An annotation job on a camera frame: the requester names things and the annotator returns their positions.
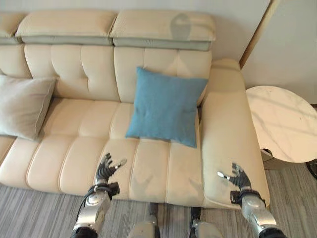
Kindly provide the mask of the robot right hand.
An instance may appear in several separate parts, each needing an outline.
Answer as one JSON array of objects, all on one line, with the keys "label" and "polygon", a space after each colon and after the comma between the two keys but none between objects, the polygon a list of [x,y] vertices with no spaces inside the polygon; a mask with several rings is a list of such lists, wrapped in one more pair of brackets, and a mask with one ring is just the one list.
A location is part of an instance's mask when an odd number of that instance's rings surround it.
[{"label": "robot right hand", "polygon": [[233,185],[238,187],[240,191],[252,189],[249,177],[247,176],[247,174],[245,173],[245,171],[240,165],[238,165],[237,163],[232,163],[232,173],[233,175],[226,175],[220,171],[216,172],[216,174],[220,178],[228,180]]}]

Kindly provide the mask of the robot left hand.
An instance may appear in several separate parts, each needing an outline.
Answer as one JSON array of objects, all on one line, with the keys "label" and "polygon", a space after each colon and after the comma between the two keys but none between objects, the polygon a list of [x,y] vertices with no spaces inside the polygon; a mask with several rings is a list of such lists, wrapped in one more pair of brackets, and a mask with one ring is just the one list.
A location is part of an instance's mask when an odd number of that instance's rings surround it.
[{"label": "robot left hand", "polygon": [[110,153],[106,153],[97,168],[95,174],[95,184],[106,183],[108,184],[108,180],[114,173],[121,167],[123,167],[127,163],[127,159],[120,160],[117,164],[112,165],[112,156]]}]

